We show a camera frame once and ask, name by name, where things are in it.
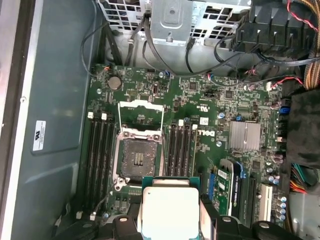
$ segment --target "white pcie slot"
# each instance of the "white pcie slot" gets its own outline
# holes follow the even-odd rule
[[[270,221],[271,219],[272,192],[272,186],[261,185],[262,198],[260,200],[259,221]]]

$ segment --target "red wire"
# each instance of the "red wire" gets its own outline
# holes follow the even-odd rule
[[[273,84],[271,86],[271,88],[275,88],[278,84],[282,84],[285,80],[290,80],[290,79],[295,79],[299,82],[299,84],[303,85],[303,82],[298,78],[298,77],[295,77],[295,76],[287,76],[285,77],[284,79],[278,81],[277,83]]]
[[[302,19],[300,17],[298,17],[294,12],[290,11],[290,1],[291,0],[287,0],[288,3],[286,5],[286,9],[287,11],[291,14],[292,17],[294,17],[295,19],[297,19],[300,22],[303,22],[305,24],[308,24],[310,28],[314,29],[316,32],[318,32],[318,28],[316,28],[315,26],[312,25],[311,22],[309,22],[308,20]]]

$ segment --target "label sticker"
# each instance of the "label sticker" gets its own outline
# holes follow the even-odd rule
[[[220,169],[218,170],[218,175],[227,180],[228,175]]]
[[[33,151],[44,149],[45,132],[46,121],[36,121],[33,139]]]
[[[226,190],[225,185],[223,185],[221,182],[219,182],[219,187],[220,187],[222,190]]]
[[[200,125],[208,126],[209,118],[208,117],[200,117]]]

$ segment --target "motherboard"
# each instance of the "motherboard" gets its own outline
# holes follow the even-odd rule
[[[83,212],[114,188],[98,214],[126,214],[145,176],[199,177],[221,215],[247,227],[283,225],[281,86],[113,65],[95,71],[77,191]]]

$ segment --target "silver heatsink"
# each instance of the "silver heatsink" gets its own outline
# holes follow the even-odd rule
[[[261,124],[232,121],[230,123],[229,149],[259,150]]]

